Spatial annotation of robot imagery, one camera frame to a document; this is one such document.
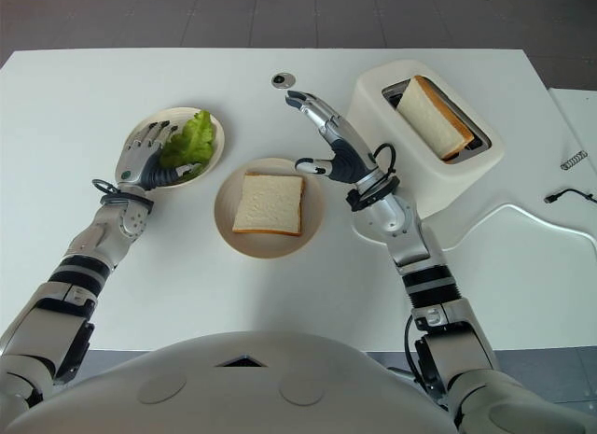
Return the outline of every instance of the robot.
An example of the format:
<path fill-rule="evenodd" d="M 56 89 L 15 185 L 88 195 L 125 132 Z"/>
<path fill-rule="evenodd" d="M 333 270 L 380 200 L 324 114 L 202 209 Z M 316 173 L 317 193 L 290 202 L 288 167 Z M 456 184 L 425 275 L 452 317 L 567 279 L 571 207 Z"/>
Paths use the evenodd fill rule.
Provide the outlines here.
<path fill-rule="evenodd" d="M 89 347 L 91 315 L 108 276 L 143 233 L 146 193 L 193 165 L 162 170 L 170 123 L 132 134 L 116 169 L 117 187 L 68 247 L 0 339 L 0 432 L 367 432 L 597 433 L 597 418 L 548 403 L 499 371 L 495 354 L 458 290 L 416 202 L 399 186 L 396 153 L 371 153 L 350 123 L 312 94 L 289 91 L 329 143 L 330 161 L 300 159 L 301 172 L 354 185 L 347 202 L 385 240 L 423 333 L 414 382 L 365 354 L 297 333 L 205 336 L 147 353 L 51 396 L 73 379 Z M 392 154 L 387 172 L 376 157 Z"/>

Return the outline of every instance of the white toaster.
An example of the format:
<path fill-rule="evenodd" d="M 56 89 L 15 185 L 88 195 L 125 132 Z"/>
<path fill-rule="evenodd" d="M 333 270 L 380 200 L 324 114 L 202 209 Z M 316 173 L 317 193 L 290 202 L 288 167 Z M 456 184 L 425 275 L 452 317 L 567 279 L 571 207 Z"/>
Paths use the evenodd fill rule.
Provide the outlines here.
<path fill-rule="evenodd" d="M 415 75 L 431 81 L 443 102 L 475 138 L 455 157 L 443 161 L 396 111 Z M 381 143 L 396 148 L 400 185 L 414 196 L 421 218 L 447 207 L 504 156 L 498 134 L 438 74 L 418 61 L 388 63 L 361 75 L 346 117 L 371 151 Z M 380 162 L 382 168 L 387 163 Z"/>

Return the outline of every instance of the white surface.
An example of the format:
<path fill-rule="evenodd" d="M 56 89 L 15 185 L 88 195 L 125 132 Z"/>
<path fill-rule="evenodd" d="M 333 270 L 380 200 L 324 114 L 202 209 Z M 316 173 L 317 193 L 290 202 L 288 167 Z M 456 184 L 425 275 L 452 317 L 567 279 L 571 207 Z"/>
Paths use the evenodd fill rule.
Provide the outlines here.
<path fill-rule="evenodd" d="M 549 89 L 549 93 L 576 139 L 589 154 L 583 163 L 590 163 L 597 173 L 597 91 Z"/>
<path fill-rule="evenodd" d="M 225 152 L 210 180 L 153 194 L 146 233 L 101 295 L 91 348 L 144 350 L 221 331 L 292 329 L 364 350 L 401 350 L 410 304 L 384 248 L 351 230 L 343 187 L 322 182 L 327 196 L 320 231 L 308 248 L 277 260 L 235 252 L 212 216 L 219 185 L 243 163 L 268 156 L 329 157 L 312 124 L 285 105 L 284 91 L 271 86 L 275 73 L 291 72 L 298 90 L 346 112 L 357 76 L 396 59 L 418 59 L 436 70 L 506 144 L 495 168 L 433 216 L 442 244 L 506 201 L 595 235 L 597 218 L 589 205 L 542 201 L 572 178 L 587 188 L 596 176 L 585 162 L 567 173 L 560 169 L 562 158 L 579 147 L 521 51 L 17 52 L 0 70 L 0 329 L 48 278 L 70 238 L 89 224 L 100 198 L 90 180 L 112 179 L 131 128 L 162 108 L 194 105 L 221 121 Z M 595 299 L 589 297 L 597 286 L 595 259 L 591 263 L 587 243 L 512 218 L 496 216 L 450 253 L 493 347 L 597 343 Z M 566 253 L 572 248 L 573 256 Z M 525 253 L 541 260 L 530 261 Z M 476 257 L 485 259 L 472 263 Z M 544 271 L 537 281 L 539 266 Z M 569 272 L 568 283 L 556 270 Z M 501 292 L 493 285 L 500 278 L 512 292 L 520 287 L 520 294 Z M 562 328 L 545 329 L 545 318 L 549 327 Z"/>

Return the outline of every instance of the bread crust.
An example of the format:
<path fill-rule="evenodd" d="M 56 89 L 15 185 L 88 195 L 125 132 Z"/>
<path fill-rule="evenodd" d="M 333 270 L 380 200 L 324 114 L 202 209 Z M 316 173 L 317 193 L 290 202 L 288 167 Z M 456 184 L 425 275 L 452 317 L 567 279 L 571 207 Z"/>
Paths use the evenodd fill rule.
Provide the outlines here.
<path fill-rule="evenodd" d="M 456 116 L 456 114 L 454 114 L 451 109 L 441 100 L 439 95 L 437 95 L 436 91 L 434 91 L 429 84 L 429 80 L 426 77 L 416 75 L 413 79 L 417 81 L 419 86 L 421 86 L 421 89 L 423 89 L 423 92 L 427 98 L 429 98 L 432 105 L 439 111 L 439 113 L 441 113 L 442 117 L 446 119 L 449 124 L 463 137 L 462 142 L 459 143 L 457 147 L 441 157 L 441 159 L 445 161 L 446 159 L 449 159 L 453 155 L 462 151 L 466 145 L 475 139 L 475 137 L 473 133 L 470 132 L 470 130 L 466 127 L 466 125 Z"/>
<path fill-rule="evenodd" d="M 262 175 L 260 173 L 245 173 L 244 175 Z M 266 231 L 260 229 L 232 229 L 234 233 L 269 233 L 276 235 L 300 236 L 302 234 L 302 195 L 305 191 L 305 178 L 300 175 L 278 175 L 280 177 L 300 177 L 300 201 L 298 203 L 298 231 Z"/>

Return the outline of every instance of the black cable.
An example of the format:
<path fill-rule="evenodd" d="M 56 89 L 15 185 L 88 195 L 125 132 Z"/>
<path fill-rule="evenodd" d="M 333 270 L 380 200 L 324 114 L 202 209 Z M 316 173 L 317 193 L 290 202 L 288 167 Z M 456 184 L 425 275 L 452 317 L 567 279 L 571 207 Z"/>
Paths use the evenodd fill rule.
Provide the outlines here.
<path fill-rule="evenodd" d="M 109 183 L 105 180 L 93 179 L 93 180 L 91 180 L 91 183 L 93 184 L 93 186 L 95 188 L 97 188 L 102 193 L 105 193 L 105 194 L 118 193 L 118 189 L 116 187 L 114 187 L 111 183 Z"/>
<path fill-rule="evenodd" d="M 412 315 L 409 316 L 409 320 L 407 320 L 407 326 L 404 328 L 404 353 L 407 357 L 407 362 L 409 363 L 410 371 L 414 375 L 414 382 L 418 383 L 425 394 L 427 393 L 427 387 L 425 387 L 425 383 L 423 381 L 423 377 L 419 373 L 419 370 L 414 365 L 414 360 L 412 359 L 412 355 L 410 354 L 410 346 L 409 346 L 409 331 L 410 331 L 410 324 L 412 323 Z"/>
<path fill-rule="evenodd" d="M 382 182 L 386 181 L 392 173 L 396 172 L 396 170 L 394 169 L 394 165 L 396 164 L 396 149 L 394 148 L 393 145 L 391 145 L 389 143 L 382 143 L 381 145 L 379 145 L 377 147 L 377 149 L 375 149 L 375 152 L 373 153 L 373 159 L 377 159 L 377 156 L 380 154 L 380 152 L 382 152 L 387 147 L 390 149 L 390 155 L 392 156 L 390 159 L 390 166 L 388 168 L 388 171 L 386 171 L 385 175 L 383 175 L 382 178 L 380 178 L 377 182 L 375 182 L 368 189 L 366 189 L 365 191 L 363 191 L 361 193 L 361 195 L 359 197 L 359 201 L 364 196 L 366 196 L 367 193 L 369 193 L 372 189 L 374 189 L 375 187 L 380 185 Z"/>
<path fill-rule="evenodd" d="M 149 213 L 151 213 L 151 210 L 153 209 L 153 201 L 149 200 L 148 198 L 137 196 L 136 194 L 132 193 L 122 192 L 111 183 L 102 179 L 92 179 L 91 183 L 95 188 L 105 194 L 105 196 L 102 196 L 102 199 L 100 200 L 101 204 L 123 205 L 129 203 L 130 201 L 137 201 L 139 204 L 145 207 Z"/>
<path fill-rule="evenodd" d="M 555 203 L 558 199 L 560 199 L 560 197 L 564 193 L 567 193 L 567 192 L 576 193 L 576 194 L 582 196 L 583 198 L 585 198 L 589 202 L 597 203 L 597 199 L 593 198 L 592 193 L 586 194 L 586 193 L 583 193 L 582 191 L 578 191 L 577 189 L 563 189 L 559 193 L 554 193 L 554 194 L 550 194 L 549 196 L 546 196 L 543 201 L 545 203 Z"/>

